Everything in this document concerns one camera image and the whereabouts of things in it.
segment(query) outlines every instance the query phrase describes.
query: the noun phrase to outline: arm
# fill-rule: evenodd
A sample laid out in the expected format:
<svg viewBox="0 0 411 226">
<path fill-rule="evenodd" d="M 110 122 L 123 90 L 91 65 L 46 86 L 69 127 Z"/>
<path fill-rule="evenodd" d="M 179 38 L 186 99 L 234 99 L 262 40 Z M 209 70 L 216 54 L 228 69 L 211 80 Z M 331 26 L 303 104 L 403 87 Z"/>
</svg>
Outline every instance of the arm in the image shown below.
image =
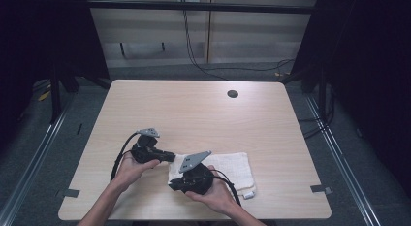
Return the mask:
<svg viewBox="0 0 411 226">
<path fill-rule="evenodd" d="M 158 164 L 160 164 L 159 160 L 152 160 L 140 164 L 134 159 L 130 152 L 126 152 L 117 175 L 78 225 L 104 225 L 121 193 L 126 191 L 129 185 L 139 179 L 144 171 L 152 169 Z"/>
<path fill-rule="evenodd" d="M 212 171 L 212 173 L 215 176 L 218 176 L 217 172 Z M 187 191 L 185 195 L 194 201 L 206 204 L 216 212 L 229 216 L 239 226 L 265 225 L 236 203 L 228 190 L 226 183 L 220 179 L 215 179 L 213 181 L 211 188 L 208 189 L 205 195 L 200 195 L 191 191 Z"/>
</svg>

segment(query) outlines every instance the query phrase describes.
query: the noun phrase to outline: white cloth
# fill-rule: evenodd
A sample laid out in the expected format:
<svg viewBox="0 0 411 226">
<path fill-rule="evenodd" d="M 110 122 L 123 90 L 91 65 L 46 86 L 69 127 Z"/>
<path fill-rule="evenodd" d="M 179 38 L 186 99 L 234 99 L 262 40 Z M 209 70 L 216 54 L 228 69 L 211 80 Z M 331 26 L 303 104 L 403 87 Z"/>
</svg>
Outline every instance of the white cloth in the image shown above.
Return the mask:
<svg viewBox="0 0 411 226">
<path fill-rule="evenodd" d="M 185 156 L 175 156 L 175 160 L 169 166 L 169 183 L 172 179 L 181 178 L 182 174 L 178 172 Z M 224 175 L 234 184 L 234 188 L 238 195 L 248 195 L 251 192 L 255 193 L 256 187 L 254 178 L 251 174 L 251 168 L 248 163 L 248 156 L 245 152 L 231 154 L 215 154 L 209 155 L 203 162 L 204 165 L 213 165 L 214 168 Z"/>
</svg>

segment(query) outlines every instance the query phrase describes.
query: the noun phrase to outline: person's left hand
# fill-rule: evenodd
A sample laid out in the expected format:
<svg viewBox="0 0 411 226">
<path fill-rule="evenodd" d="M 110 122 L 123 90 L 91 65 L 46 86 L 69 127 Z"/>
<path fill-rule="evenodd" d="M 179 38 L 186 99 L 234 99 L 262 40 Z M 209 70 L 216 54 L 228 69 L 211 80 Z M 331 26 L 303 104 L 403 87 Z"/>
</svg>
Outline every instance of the person's left hand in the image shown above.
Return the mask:
<svg viewBox="0 0 411 226">
<path fill-rule="evenodd" d="M 125 191 L 129 185 L 142 176 L 146 170 L 152 169 L 160 164 L 159 160 L 151 160 L 144 164 L 137 162 L 130 152 L 125 152 L 118 172 L 113 181 L 121 185 Z"/>
</svg>

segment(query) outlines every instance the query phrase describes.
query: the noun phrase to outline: gray carpet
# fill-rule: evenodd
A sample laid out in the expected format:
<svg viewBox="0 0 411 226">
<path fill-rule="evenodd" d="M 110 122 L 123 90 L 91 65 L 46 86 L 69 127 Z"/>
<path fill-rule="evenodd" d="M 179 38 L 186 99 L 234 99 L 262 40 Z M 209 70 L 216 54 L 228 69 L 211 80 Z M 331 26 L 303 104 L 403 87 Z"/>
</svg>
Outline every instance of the gray carpet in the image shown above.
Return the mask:
<svg viewBox="0 0 411 226">
<path fill-rule="evenodd" d="M 274 63 L 219 64 L 207 67 L 241 67 L 266 69 Z M 289 72 L 291 65 L 281 68 Z M 276 71 L 216 70 L 208 71 L 229 81 L 277 81 Z M 210 80 L 221 81 L 207 75 L 192 65 L 175 65 L 150 68 L 112 69 L 111 78 L 140 80 Z M 68 110 L 62 127 L 55 138 L 42 169 L 26 196 L 14 225 L 75 225 L 58 218 L 62 199 L 56 192 L 68 188 L 82 151 L 86 145 L 107 91 L 84 79 L 79 79 L 80 90 Z M 312 118 L 312 114 L 300 91 L 300 83 L 287 84 L 287 91 L 297 118 Z M 8 152 L 0 159 L 0 206 L 12 193 L 22 172 L 30 162 L 45 134 L 51 117 L 50 99 L 38 102 L 33 97 L 16 137 L 9 143 Z M 315 122 L 301 122 L 302 132 L 316 127 Z M 332 131 L 343 149 L 352 170 L 374 206 L 382 225 L 410 225 L 411 202 L 395 179 L 378 161 L 367 141 L 358 137 L 356 125 L 336 101 Z M 306 140 L 320 180 L 332 188 L 328 200 L 332 216 L 326 220 L 276 220 L 282 225 L 366 225 L 332 155 L 321 134 Z M 131 222 L 109 222 L 108 225 L 131 225 Z"/>
</svg>

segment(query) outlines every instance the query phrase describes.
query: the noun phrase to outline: table top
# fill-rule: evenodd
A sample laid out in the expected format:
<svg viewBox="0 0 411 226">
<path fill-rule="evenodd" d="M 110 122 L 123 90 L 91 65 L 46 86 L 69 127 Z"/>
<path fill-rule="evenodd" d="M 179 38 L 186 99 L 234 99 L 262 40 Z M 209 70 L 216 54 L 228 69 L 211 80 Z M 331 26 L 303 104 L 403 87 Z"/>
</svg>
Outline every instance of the table top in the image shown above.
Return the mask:
<svg viewBox="0 0 411 226">
<path fill-rule="evenodd" d="M 228 96 L 235 90 L 237 98 Z M 80 220 L 110 182 L 128 137 L 155 128 L 157 148 L 177 154 L 246 152 L 257 187 L 243 207 L 260 219 L 328 218 L 331 209 L 284 85 L 247 81 L 114 81 L 59 211 Z M 136 142 L 132 140 L 128 148 Z M 168 163 L 124 192 L 110 219 L 227 219 L 167 185 Z"/>
</svg>

